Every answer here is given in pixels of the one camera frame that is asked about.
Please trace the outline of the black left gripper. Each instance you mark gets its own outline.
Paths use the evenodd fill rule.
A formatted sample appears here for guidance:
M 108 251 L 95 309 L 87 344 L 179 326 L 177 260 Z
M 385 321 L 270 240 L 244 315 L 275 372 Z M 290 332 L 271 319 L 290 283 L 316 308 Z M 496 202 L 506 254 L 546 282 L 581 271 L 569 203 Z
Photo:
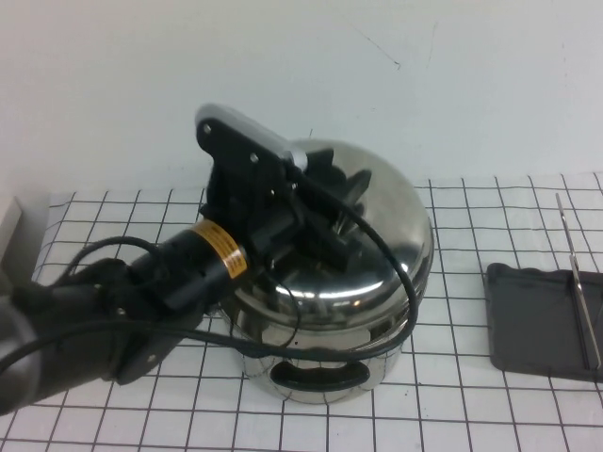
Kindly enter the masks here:
M 232 233 L 255 265 L 297 253 L 345 271 L 354 251 L 363 249 L 364 234 L 307 184 L 353 207 L 367 191 L 372 171 L 347 174 L 334 162 L 333 149 L 308 153 L 307 159 L 305 171 L 284 161 L 258 162 L 247 176 L 216 165 L 202 213 Z

